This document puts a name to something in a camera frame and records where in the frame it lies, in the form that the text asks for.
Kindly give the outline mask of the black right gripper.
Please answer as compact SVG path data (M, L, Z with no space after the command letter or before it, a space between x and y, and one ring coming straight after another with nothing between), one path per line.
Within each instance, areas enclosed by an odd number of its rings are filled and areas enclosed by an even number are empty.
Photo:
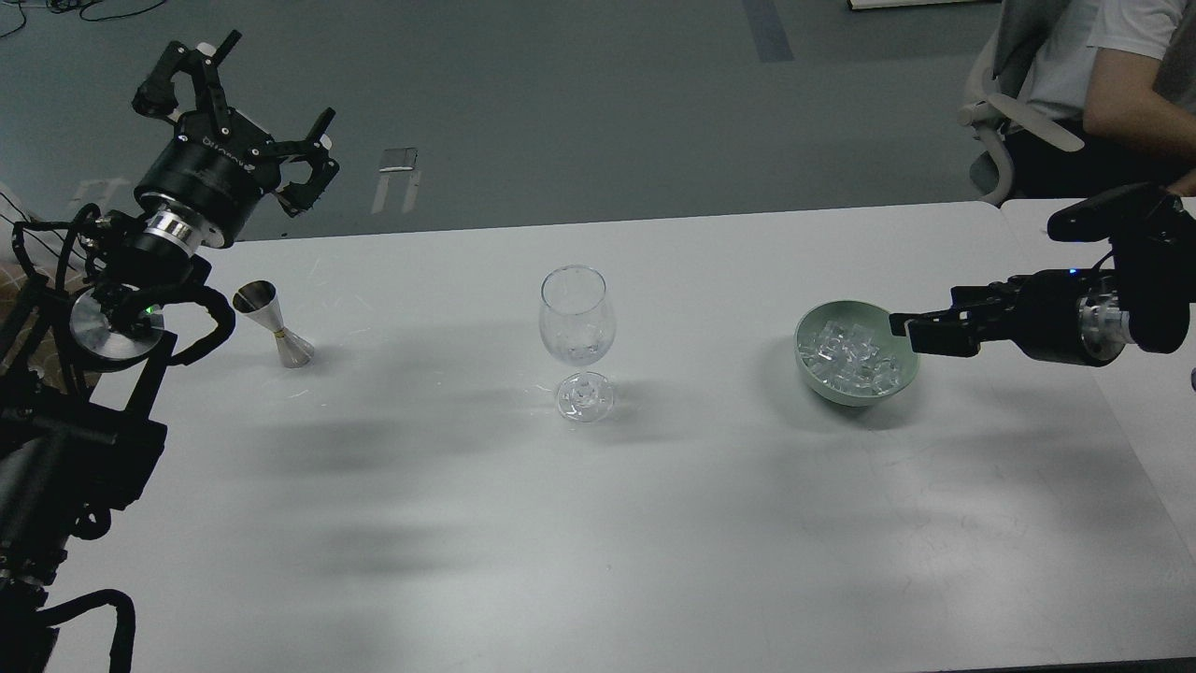
M984 342L1012 341L1025 356L1106 366L1122 353L1122 316L1111 274L1051 269L988 286L956 286L951 306L892 312L890 334L913 351L974 357Z

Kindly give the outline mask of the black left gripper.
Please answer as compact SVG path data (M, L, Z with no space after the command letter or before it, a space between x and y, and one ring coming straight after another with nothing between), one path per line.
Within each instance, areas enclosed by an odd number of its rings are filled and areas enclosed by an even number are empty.
M175 124L166 148L134 188L134 198L146 212L167 203L193 210L205 222L206 246L218 249L231 247L266 192L277 188L282 163L310 170L307 179L275 191L288 218L311 210L340 171L330 157L332 141L325 141L336 115L332 108L321 111L303 139L279 142L254 120L232 112L218 68L240 38L232 30L216 47L167 43L132 99L133 111L144 118ZM181 74L191 78L195 112L179 106L175 79ZM252 153L270 142L273 159Z

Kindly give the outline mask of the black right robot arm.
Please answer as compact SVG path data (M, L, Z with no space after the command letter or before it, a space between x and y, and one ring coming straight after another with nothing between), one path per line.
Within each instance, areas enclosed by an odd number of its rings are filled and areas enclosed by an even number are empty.
M1109 244L1102 264L1015 274L956 286L951 306L893 312L889 328L913 351L974 357L1009 341L1035 361L1102 367L1127 345L1177 351L1190 328L1192 216L1178 195L1148 183L1119 186L1055 212L1051 241Z

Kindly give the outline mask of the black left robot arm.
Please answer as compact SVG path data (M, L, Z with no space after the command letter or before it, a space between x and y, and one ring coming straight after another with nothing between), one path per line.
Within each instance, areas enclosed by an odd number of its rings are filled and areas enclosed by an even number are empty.
M267 195L299 216L340 170L332 109L282 141L227 102L219 68L240 37L171 42L138 86L133 110L173 136L134 188L136 216L89 203L67 222L12 226L24 279L4 310L5 672L43 672L63 623L93 608L115 610L108 669L132 669L132 596L49 606L47 589L69 539L106 536L114 510L144 494L165 451L167 429L150 414L166 371L220 348L239 316L271 334L288 369L313 357L268 281L232 296L206 285L201 247L231 247Z

